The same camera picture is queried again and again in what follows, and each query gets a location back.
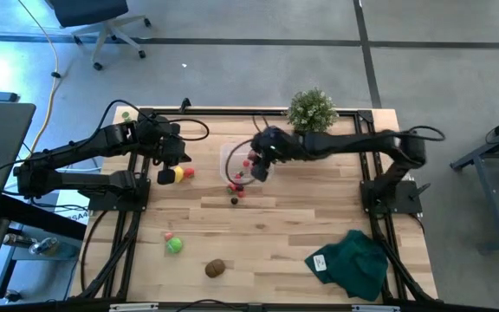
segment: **black chair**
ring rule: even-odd
[[[92,63],[95,69],[103,69],[103,66],[95,61],[95,57],[100,52],[108,36],[111,36],[113,40],[119,37],[135,47],[140,58],[146,57],[146,52],[141,49],[139,44],[122,32],[120,26],[138,20],[144,20],[146,27],[151,27],[152,24],[145,15],[116,18],[128,12],[126,0],[46,0],[46,2],[55,10],[57,20],[59,20],[62,27],[89,25],[72,32],[77,44],[82,44],[79,35],[100,33],[92,54]]]

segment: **wooden table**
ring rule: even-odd
[[[137,116],[130,107],[119,107],[114,122],[122,121],[123,112]],[[206,140],[186,142],[186,153],[193,161],[184,167],[195,168],[194,179],[174,185],[153,182],[140,222],[128,301],[192,302],[212,298],[226,302],[363,302],[348,298],[346,291],[334,283],[320,283],[303,262],[324,244],[339,242],[351,229],[371,234],[360,202],[359,156],[338,154],[315,162],[277,165],[271,179],[247,186],[247,198],[232,208],[231,196],[218,170],[220,148],[224,143],[249,139],[256,129],[249,116],[191,117],[205,122],[211,135]],[[392,109],[374,109],[373,117],[377,131],[399,129]],[[291,128],[284,117],[267,120],[271,125]],[[353,120],[340,118],[329,132],[355,133]],[[204,129],[183,122],[181,133],[197,137]],[[126,170],[128,159],[128,155],[106,159],[102,172]],[[386,169],[391,160],[385,155],[381,159]],[[156,179],[159,169],[150,166],[150,179]],[[90,218],[88,229],[96,216]],[[95,230],[87,253],[87,283],[109,257],[116,218],[117,213],[108,213]],[[403,263],[423,289],[437,297],[417,221],[395,215],[393,223]],[[165,251],[163,235],[167,231],[184,241],[179,254]],[[204,266],[216,258],[225,261],[227,270],[211,279],[205,275]],[[117,276],[121,273],[120,263]],[[80,293],[79,275],[77,270],[72,295]],[[396,295],[393,273],[389,270],[388,275],[390,289]],[[115,289],[119,280],[115,278]]]

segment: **potted plant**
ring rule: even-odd
[[[318,88],[298,92],[286,115],[296,132],[325,132],[338,117],[332,99]]]

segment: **green towel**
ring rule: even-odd
[[[327,244],[305,259],[323,283],[335,282],[349,297],[374,301],[386,277],[382,248],[361,231],[350,230],[337,244]]]

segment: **chair leg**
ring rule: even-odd
[[[97,37],[97,43],[95,44],[95,50],[92,53],[92,63],[96,63],[95,57],[100,53],[101,47],[103,47],[103,43],[105,43],[105,39],[107,39],[107,28],[104,28],[100,32],[100,36]]]
[[[109,28],[110,28],[111,32],[115,36],[117,36],[120,39],[124,40],[126,43],[130,44],[131,46],[133,46],[138,51],[142,50],[142,48],[140,47],[139,44],[137,44],[136,42],[134,42],[134,40],[132,40],[127,34],[123,33],[122,30],[120,30],[118,27],[110,26]]]
[[[130,17],[125,17],[125,18],[115,19],[113,21],[113,25],[116,27],[120,27],[120,26],[126,25],[128,23],[143,20],[144,18],[146,18],[146,16],[130,16]]]
[[[89,25],[89,26],[86,26],[84,28],[75,30],[71,34],[73,36],[91,34],[94,32],[102,31],[104,29],[104,27],[102,27],[102,26],[103,26],[102,24],[96,23],[94,25]]]

